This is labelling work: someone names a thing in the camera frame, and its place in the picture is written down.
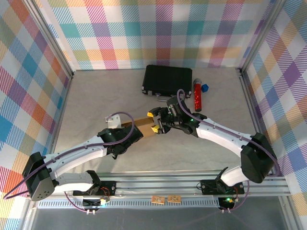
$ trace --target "colorful plaid backdrop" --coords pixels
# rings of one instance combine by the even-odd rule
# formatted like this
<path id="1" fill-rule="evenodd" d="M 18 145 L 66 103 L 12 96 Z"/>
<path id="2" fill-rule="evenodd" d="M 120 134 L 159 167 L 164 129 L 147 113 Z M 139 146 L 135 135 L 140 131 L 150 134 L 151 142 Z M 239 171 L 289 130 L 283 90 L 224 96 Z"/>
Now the colorful plaid backdrop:
<path id="1" fill-rule="evenodd" d="M 85 70 L 138 69 L 148 64 L 238 66 L 269 1 L 37 0 L 37 4 L 68 61 Z"/>
<path id="2" fill-rule="evenodd" d="M 0 0 L 0 230 L 17 228 L 25 198 L 2 198 L 48 152 L 68 81 L 22 0 Z"/>
<path id="3" fill-rule="evenodd" d="M 307 229 L 307 0 L 288 0 L 248 70 L 250 91 Z"/>
<path id="4" fill-rule="evenodd" d="M 271 13 L 271 9 L 273 8 L 273 5 L 275 4 L 275 2 L 276 2 L 276 0 L 270 0 L 270 3 L 267 6 L 267 9 L 265 10 L 265 12 L 264 12 L 264 14 L 263 14 L 258 26 L 257 26 L 257 29 L 255 30 L 251 40 L 249 41 L 248 47 L 245 50 L 243 58 L 241 59 L 240 64 L 238 66 L 239 68 L 243 67 L 243 65 L 246 61 L 246 58 L 247 58 L 251 48 L 254 46 L 256 39 L 258 38 L 259 32 L 261 31 L 262 27 L 265 25 L 265 20 L 267 19 L 267 17 Z"/>

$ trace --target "brown cardboard piece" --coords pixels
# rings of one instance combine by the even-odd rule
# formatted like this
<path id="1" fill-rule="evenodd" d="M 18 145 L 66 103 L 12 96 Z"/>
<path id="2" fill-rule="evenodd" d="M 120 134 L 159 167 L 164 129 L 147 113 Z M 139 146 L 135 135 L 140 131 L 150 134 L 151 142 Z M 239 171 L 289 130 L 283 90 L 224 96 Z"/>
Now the brown cardboard piece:
<path id="1" fill-rule="evenodd" d="M 154 126 L 154 120 L 152 117 L 135 119 L 134 124 L 143 133 L 144 137 L 150 137 L 150 136 L 155 135 L 155 133 L 152 130 L 152 126 Z M 130 125 L 131 125 L 131 121 L 121 124 L 122 127 L 127 127 Z"/>

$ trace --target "red tube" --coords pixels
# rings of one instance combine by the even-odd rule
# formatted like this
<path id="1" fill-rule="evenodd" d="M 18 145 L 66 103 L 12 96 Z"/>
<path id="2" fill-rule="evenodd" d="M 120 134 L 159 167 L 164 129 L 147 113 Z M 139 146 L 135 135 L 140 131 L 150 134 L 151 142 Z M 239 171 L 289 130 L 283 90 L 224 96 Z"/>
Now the red tube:
<path id="1" fill-rule="evenodd" d="M 201 111 L 201 80 L 194 80 L 195 111 Z"/>

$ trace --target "purple cable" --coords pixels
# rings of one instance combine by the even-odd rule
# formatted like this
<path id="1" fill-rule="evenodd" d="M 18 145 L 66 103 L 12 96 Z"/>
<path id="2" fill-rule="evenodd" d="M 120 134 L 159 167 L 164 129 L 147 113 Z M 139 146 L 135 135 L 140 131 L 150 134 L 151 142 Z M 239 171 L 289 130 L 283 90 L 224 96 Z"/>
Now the purple cable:
<path id="1" fill-rule="evenodd" d="M 134 130 L 134 119 L 133 117 L 126 113 L 126 112 L 117 112 L 117 113 L 114 113 L 114 114 L 111 114 L 109 117 L 107 117 L 106 119 L 108 120 L 110 117 L 114 116 L 114 115 L 117 115 L 117 114 L 125 114 L 127 115 L 128 117 L 130 117 L 131 121 L 132 121 L 132 127 L 131 127 L 131 130 L 130 132 L 128 133 L 127 136 L 125 136 L 122 140 L 118 140 L 118 141 L 115 141 L 115 142 L 108 142 L 108 143 L 93 143 L 93 144 L 89 144 L 87 145 L 88 147 L 94 147 L 94 146 L 103 146 L 103 145 L 116 145 L 116 144 L 119 144 L 121 142 L 124 142 L 125 140 L 127 140 L 131 134 L 133 133 L 133 130 Z M 64 157 L 66 156 L 67 154 L 71 153 L 71 152 L 74 152 L 74 151 L 78 151 L 78 150 L 81 150 L 81 149 L 84 149 L 85 146 L 80 146 L 80 147 L 77 147 L 75 149 L 70 149 L 58 156 L 55 157 L 55 160 L 58 160 L 60 159 L 61 157 Z M 3 200 L 7 200 L 7 199 L 11 199 L 13 197 L 16 197 L 16 196 L 20 196 L 22 194 L 25 194 L 26 192 L 28 191 L 23 191 L 21 193 L 18 193 L 18 194 L 15 194 L 15 195 L 12 195 L 12 196 L 9 196 L 10 194 L 12 194 L 17 188 L 19 188 L 24 182 L 26 182 L 27 180 L 30 179 L 30 177 L 32 177 L 34 174 L 36 174 L 39 170 L 43 169 L 44 167 L 46 167 L 47 165 L 50 165 L 51 163 L 53 163 L 54 161 L 53 160 L 49 160 L 47 161 L 45 164 L 39 166 L 37 169 L 33 170 L 31 173 L 29 173 L 22 181 L 20 181 L 11 191 L 9 191 L 4 197 L 3 197 Z"/>
<path id="2" fill-rule="evenodd" d="M 65 194 L 65 196 L 66 196 L 68 202 L 69 202 L 74 208 L 78 209 L 78 210 L 81 211 L 81 212 L 86 212 L 86 213 L 87 213 L 87 211 L 85 211 L 83 208 L 80 208 L 80 207 L 76 206 L 76 205 L 68 198 L 68 195 L 67 195 L 66 192 L 64 192 L 64 194 Z"/>
<path id="3" fill-rule="evenodd" d="M 280 168 L 279 168 L 279 165 L 278 165 L 277 160 L 276 160 L 276 159 L 273 157 L 273 155 L 270 154 L 263 146 L 261 146 L 260 144 L 256 143 L 256 142 L 253 141 L 253 140 L 250 140 L 250 139 L 248 139 L 248 138 L 242 137 L 242 136 L 240 136 L 239 134 L 233 133 L 233 132 L 231 132 L 231 131 L 229 131 L 229 130 L 227 130 L 227 129 L 224 129 L 224 128 L 219 127 L 219 126 L 216 126 L 216 125 L 213 125 L 213 124 L 211 124 L 211 123 L 209 123 L 209 122 L 206 122 L 206 121 L 204 121 L 204 120 L 201 120 L 201 119 L 199 119 L 199 118 L 193 116 L 192 114 L 190 114 L 190 113 L 182 106 L 181 101 L 180 101 L 180 97 L 179 97 L 181 92 L 185 95 L 185 93 L 184 93 L 184 91 L 183 91 L 182 89 L 180 89 L 180 90 L 177 91 L 178 103 L 179 103 L 179 105 L 180 105 L 180 108 L 181 108 L 187 115 L 189 115 L 189 116 L 192 117 L 193 119 L 195 119 L 195 120 L 197 120 L 197 121 L 199 121 L 199 122 L 202 122 L 202 123 L 204 123 L 204 124 L 206 124 L 206 125 L 208 125 L 208 126 L 210 126 L 210 127 L 212 127 L 212 128 L 216 128 L 216 129 L 218 129 L 218 130 L 221 130 L 221 131 L 224 132 L 224 133 L 230 134 L 230 135 L 232 135 L 232 136 L 234 136 L 234 137 L 236 137 L 236 138 L 241 138 L 242 140 L 247 141 L 247 142 L 249 142 L 249 143 L 251 143 L 251 144 L 257 146 L 259 149 L 261 149 L 262 151 L 264 151 L 264 152 L 272 159 L 272 161 L 274 162 L 274 164 L 275 164 L 275 166 L 276 166 L 276 173 L 273 174 L 273 175 L 269 175 L 269 176 L 279 176 L 279 175 L 280 175 Z"/>

